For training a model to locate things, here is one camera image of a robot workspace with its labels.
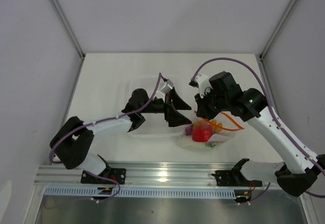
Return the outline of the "purple onion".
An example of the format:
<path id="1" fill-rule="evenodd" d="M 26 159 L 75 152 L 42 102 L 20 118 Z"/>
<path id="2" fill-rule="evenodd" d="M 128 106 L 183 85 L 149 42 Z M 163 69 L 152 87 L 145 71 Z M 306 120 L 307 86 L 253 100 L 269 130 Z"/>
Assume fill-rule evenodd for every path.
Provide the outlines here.
<path id="1" fill-rule="evenodd" d="M 188 125 L 185 129 L 184 129 L 184 135 L 185 136 L 191 136 L 193 131 L 193 124 Z"/>

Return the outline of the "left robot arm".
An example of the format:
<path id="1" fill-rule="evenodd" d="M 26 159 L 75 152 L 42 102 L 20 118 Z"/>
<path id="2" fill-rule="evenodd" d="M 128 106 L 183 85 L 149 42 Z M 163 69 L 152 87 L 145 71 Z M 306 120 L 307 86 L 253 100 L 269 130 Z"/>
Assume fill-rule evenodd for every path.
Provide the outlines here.
<path id="1" fill-rule="evenodd" d="M 49 146 L 50 156 L 57 156 L 66 169 L 82 169 L 98 182 L 109 180 L 111 167 L 100 155 L 89 152 L 92 143 L 110 135 L 137 130 L 144 122 L 144 113 L 164 115 L 169 127 L 191 124 L 191 120 L 180 113 L 191 110 L 176 92 L 169 88 L 164 98 L 150 98 L 146 90 L 135 89 L 125 108 L 116 117 L 85 123 L 77 116 L 69 118 L 53 137 Z"/>

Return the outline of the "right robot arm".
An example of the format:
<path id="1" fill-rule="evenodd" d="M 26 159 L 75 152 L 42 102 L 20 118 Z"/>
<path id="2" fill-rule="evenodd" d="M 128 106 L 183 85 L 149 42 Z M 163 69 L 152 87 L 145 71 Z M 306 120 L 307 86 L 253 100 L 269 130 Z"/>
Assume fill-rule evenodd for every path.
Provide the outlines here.
<path id="1" fill-rule="evenodd" d="M 324 155 L 306 147 L 278 118 L 267 98 L 257 89 L 209 88 L 195 95 L 197 117 L 213 119 L 220 112 L 240 117 L 275 149 L 280 163 L 259 163 L 244 158 L 232 168 L 232 180 L 244 185 L 249 180 L 277 183 L 286 193 L 298 197 L 307 193 L 319 174 L 324 173 Z"/>

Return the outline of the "white radish with leaves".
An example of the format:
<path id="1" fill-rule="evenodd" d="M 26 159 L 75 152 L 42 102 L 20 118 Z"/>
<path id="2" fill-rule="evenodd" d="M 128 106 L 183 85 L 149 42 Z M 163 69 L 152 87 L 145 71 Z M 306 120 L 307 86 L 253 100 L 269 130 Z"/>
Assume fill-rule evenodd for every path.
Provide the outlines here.
<path id="1" fill-rule="evenodd" d="M 188 149 L 195 149 L 195 150 L 212 150 L 213 148 L 219 145 L 218 142 L 195 142 L 192 140 L 188 140 L 186 138 L 180 139 L 178 141 L 179 145 L 184 148 Z"/>

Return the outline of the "red bell pepper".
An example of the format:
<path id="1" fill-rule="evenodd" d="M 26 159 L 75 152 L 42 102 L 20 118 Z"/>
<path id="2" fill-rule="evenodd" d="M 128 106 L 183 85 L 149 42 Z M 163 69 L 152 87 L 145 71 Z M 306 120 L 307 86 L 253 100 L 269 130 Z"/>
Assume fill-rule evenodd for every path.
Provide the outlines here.
<path id="1" fill-rule="evenodd" d="M 212 136 L 212 129 L 210 124 L 195 124 L 193 126 L 193 131 L 191 138 L 195 142 L 208 142 Z"/>

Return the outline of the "clear zip top bag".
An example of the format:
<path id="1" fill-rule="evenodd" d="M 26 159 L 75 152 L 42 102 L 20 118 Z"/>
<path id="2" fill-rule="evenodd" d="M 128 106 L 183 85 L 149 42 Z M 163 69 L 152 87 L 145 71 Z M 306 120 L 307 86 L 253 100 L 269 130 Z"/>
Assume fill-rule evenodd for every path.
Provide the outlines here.
<path id="1" fill-rule="evenodd" d="M 221 112 L 213 119 L 194 116 L 186 126 L 177 144 L 186 149 L 209 151 L 232 140 L 245 128 L 228 113 Z"/>

